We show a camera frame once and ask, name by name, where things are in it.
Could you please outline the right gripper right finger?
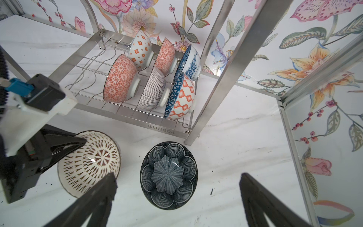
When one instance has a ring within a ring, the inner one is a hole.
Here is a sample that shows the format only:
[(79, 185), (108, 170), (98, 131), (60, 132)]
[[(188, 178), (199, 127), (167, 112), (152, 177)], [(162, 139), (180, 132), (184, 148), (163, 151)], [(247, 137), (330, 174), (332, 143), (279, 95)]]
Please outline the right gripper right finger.
[(276, 227), (310, 226), (250, 174), (241, 175), (239, 187), (250, 227), (268, 227), (266, 218), (269, 218)]

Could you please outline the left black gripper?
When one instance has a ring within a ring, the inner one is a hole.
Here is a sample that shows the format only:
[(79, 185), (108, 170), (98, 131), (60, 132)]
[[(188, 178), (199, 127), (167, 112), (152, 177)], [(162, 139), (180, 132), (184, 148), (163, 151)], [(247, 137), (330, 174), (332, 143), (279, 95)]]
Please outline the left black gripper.
[(23, 199), (36, 186), (39, 177), (87, 140), (62, 129), (46, 125), (20, 147), (14, 156), (1, 148), (1, 185), (7, 203)]

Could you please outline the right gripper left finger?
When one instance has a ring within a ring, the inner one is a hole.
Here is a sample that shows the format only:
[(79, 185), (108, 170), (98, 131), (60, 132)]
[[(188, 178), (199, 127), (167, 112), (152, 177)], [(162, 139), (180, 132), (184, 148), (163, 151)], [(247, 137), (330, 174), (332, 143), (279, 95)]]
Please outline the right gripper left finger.
[(91, 189), (78, 198), (47, 227), (105, 227), (115, 198), (117, 182), (114, 173), (108, 173)]

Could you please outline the purple striped bowl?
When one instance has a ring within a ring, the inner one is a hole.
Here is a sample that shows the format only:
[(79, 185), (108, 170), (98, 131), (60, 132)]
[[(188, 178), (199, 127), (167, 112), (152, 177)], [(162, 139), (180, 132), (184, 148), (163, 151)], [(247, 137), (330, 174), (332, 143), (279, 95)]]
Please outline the purple striped bowl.
[(170, 89), (166, 86), (165, 76), (154, 66), (136, 109), (149, 112), (158, 107), (164, 107), (169, 95)]

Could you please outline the grey green pattern bowl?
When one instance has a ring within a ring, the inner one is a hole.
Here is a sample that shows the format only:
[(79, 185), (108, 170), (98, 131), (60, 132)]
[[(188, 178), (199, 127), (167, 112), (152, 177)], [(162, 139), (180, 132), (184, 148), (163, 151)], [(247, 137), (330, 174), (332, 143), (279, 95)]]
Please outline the grey green pattern bowl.
[(140, 30), (130, 45), (127, 57), (134, 63), (137, 71), (148, 68), (152, 62), (154, 52), (149, 37)]

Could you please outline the blue triangle pattern bowl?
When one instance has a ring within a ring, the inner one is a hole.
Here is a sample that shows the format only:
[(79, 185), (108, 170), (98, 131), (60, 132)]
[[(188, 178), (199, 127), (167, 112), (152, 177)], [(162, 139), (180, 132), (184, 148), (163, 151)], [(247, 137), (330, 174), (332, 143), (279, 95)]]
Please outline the blue triangle pattern bowl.
[(192, 113), (196, 104), (196, 90), (194, 82), (181, 72), (172, 86), (164, 118), (178, 120), (186, 114)]

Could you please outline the green leaf pattern bowl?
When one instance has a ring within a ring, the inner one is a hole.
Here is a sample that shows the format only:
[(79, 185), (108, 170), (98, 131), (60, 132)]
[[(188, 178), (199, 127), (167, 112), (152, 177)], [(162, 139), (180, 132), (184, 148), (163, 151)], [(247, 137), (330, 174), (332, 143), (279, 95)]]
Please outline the green leaf pattern bowl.
[(155, 66), (166, 77), (174, 71), (177, 61), (173, 44), (165, 38), (158, 53)]

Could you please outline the blue white floral bowl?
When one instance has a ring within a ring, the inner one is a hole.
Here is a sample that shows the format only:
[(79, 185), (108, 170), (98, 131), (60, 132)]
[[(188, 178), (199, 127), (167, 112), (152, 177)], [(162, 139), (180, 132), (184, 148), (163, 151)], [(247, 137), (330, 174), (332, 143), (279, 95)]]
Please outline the blue white floral bowl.
[(202, 66), (200, 64), (200, 56), (197, 50), (192, 46), (188, 46), (180, 63), (177, 67), (173, 83), (177, 81), (179, 74), (183, 72), (189, 79), (195, 81), (200, 75)]

